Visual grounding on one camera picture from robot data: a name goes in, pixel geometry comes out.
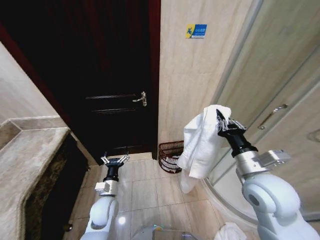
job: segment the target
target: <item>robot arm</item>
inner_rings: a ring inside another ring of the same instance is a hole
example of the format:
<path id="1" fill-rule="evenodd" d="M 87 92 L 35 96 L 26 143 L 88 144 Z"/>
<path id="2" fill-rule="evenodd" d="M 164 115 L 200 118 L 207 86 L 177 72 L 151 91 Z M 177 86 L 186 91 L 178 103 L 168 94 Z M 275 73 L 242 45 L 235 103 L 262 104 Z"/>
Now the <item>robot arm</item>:
<path id="1" fill-rule="evenodd" d="M 320 240 L 317 232 L 303 219 L 300 198 L 282 178 L 268 173 L 284 164 L 290 156 L 283 150 L 262 155 L 244 137 L 246 128 L 238 121 L 225 119 L 217 110 L 218 135 L 232 148 L 242 194 L 252 205 L 258 219 L 262 240 Z"/>
<path id="2" fill-rule="evenodd" d="M 101 198 L 96 201 L 90 210 L 90 218 L 81 240 L 111 240 L 113 239 L 114 222 L 118 214 L 118 171 L 126 161 L 129 160 L 126 154 L 122 158 L 107 159 L 101 157 L 104 164 L 108 167 L 106 177 L 103 182 L 97 182 L 95 190 Z"/>

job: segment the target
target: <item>white cloth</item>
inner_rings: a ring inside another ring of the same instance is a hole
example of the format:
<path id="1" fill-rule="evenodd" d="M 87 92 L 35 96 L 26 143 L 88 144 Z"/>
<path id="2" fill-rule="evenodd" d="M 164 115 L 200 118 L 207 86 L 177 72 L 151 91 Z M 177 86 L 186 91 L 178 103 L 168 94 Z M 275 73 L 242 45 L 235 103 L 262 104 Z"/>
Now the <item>white cloth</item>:
<path id="1" fill-rule="evenodd" d="M 192 119 L 183 130 L 184 148 L 177 161 L 182 168 L 181 189 L 190 192 L 197 183 L 212 171 L 223 138 L 218 136 L 217 109 L 228 119 L 231 110 L 221 105 L 210 105 Z"/>
<path id="2" fill-rule="evenodd" d="M 237 224 L 226 222 L 216 233 L 214 240 L 247 240 L 247 236 Z"/>

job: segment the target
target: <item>tile floor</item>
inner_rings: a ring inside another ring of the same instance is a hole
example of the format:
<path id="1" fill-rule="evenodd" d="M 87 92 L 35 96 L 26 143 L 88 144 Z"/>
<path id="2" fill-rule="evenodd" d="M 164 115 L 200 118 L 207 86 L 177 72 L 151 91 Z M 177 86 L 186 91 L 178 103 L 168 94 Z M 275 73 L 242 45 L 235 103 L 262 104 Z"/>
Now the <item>tile floor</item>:
<path id="1" fill-rule="evenodd" d="M 99 198 L 95 184 L 106 173 L 105 166 L 91 166 L 91 171 L 86 173 L 69 221 L 73 229 L 65 233 L 64 240 L 78 240 L 84 233 L 90 208 Z M 189 194 L 182 193 L 179 176 L 163 171 L 153 159 L 133 157 L 120 168 L 114 240 L 130 240 L 139 229 L 154 224 L 193 232 L 206 240 L 214 239 L 224 224 L 223 217 L 210 204 L 200 184 Z M 117 221 L 120 218 L 125 223 L 120 224 Z M 259 239 L 253 232 L 246 234 L 248 240 Z"/>

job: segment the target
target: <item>door handle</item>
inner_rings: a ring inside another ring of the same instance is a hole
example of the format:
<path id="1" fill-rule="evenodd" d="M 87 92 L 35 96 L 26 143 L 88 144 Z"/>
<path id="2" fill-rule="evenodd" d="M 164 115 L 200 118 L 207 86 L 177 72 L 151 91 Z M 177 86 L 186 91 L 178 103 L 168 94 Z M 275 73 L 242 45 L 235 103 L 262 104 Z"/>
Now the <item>door handle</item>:
<path id="1" fill-rule="evenodd" d="M 141 97 L 139 99 L 132 100 L 132 102 L 134 102 L 134 103 L 139 102 L 139 101 L 142 101 L 142 105 L 144 107 L 147 106 L 147 94 L 144 91 L 141 93 Z"/>
<path id="2" fill-rule="evenodd" d="M 281 109 L 286 109 L 287 107 L 288 107 L 287 104 L 281 104 L 281 105 L 277 106 L 275 109 L 273 109 L 272 112 L 270 112 L 270 114 L 258 126 L 258 129 L 260 129 L 260 130 L 265 129 L 266 127 L 264 126 L 264 124 L 266 123 L 266 121 L 268 121 L 268 119 L 271 118 L 275 113 L 279 112 Z"/>

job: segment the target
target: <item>wicker basket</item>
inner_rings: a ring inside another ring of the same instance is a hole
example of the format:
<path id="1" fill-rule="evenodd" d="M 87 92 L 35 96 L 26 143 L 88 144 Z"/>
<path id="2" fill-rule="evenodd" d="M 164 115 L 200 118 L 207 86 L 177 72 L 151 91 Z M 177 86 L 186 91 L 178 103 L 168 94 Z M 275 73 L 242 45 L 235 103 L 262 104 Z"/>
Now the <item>wicker basket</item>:
<path id="1" fill-rule="evenodd" d="M 177 165 L 178 158 L 184 151 L 184 141 L 173 141 L 159 144 L 159 165 L 167 173 L 176 174 L 181 172 Z"/>

